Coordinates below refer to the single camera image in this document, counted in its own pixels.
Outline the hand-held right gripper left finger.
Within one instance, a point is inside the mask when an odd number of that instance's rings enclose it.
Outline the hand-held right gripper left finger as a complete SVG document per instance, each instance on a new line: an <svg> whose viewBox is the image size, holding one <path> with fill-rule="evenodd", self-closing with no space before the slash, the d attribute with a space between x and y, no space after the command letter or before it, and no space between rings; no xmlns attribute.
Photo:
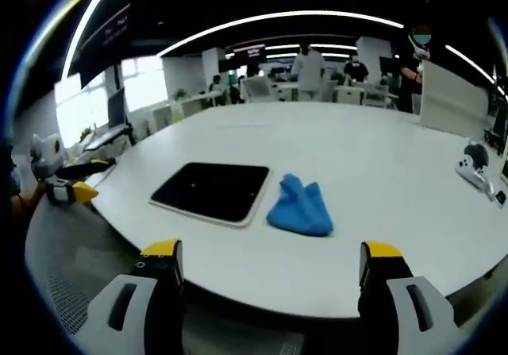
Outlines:
<svg viewBox="0 0 508 355"><path fill-rule="evenodd" d="M183 289L182 241L155 242L91 300L73 343L82 354L184 354Z"/></svg>

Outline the person's left hand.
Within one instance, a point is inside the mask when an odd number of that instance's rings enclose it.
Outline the person's left hand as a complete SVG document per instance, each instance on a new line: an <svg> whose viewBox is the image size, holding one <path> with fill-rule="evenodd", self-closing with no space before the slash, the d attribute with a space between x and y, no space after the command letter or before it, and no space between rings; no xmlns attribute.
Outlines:
<svg viewBox="0 0 508 355"><path fill-rule="evenodd" d="M34 191L21 192L11 197L12 211L14 214L29 216L37 208L38 203L45 193L45 183L39 181Z"/></svg>

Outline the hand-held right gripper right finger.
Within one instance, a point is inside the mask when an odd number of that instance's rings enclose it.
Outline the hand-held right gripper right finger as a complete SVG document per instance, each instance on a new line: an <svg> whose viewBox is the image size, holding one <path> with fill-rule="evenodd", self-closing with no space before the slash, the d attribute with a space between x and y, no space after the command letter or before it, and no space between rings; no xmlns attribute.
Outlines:
<svg viewBox="0 0 508 355"><path fill-rule="evenodd" d="M452 304L393 245L361 243L359 287L368 354L454 354L466 342Z"/></svg>

